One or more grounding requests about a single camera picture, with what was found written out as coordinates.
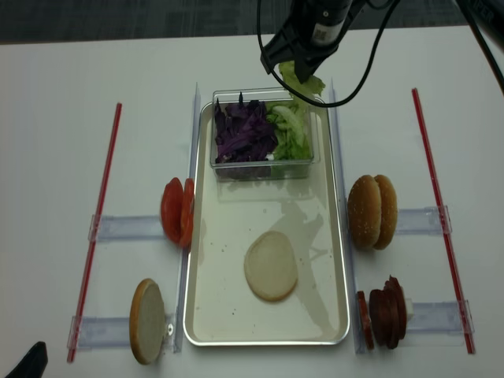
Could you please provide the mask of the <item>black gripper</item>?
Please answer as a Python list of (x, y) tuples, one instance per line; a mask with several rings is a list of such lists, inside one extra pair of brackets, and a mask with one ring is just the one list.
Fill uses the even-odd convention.
[(261, 63), (266, 73), (295, 61), (295, 75), (305, 83), (339, 45), (351, 6), (351, 1), (293, 1), (280, 30), (264, 46)]

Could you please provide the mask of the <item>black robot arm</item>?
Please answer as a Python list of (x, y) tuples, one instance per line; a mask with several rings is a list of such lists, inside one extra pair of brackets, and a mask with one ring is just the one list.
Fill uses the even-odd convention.
[[(499, 43), (503, 42), (503, 2), (456, 1), (455, 4), (471, 28), (498, 84), (503, 85), (502, 70), (481, 32), (487, 30)], [(367, 79), (381, 36), (398, 6), (397, 1), (387, 1), (380, 6), (370, 1), (293, 1), (287, 19), (268, 43), (263, 43), (261, 38), (261, 2), (258, 1), (256, 33), (265, 71), (271, 74), (275, 66), (291, 62), (298, 80), (305, 83), (338, 50), (344, 35), (366, 6), (387, 12), (373, 42), (363, 80)]]

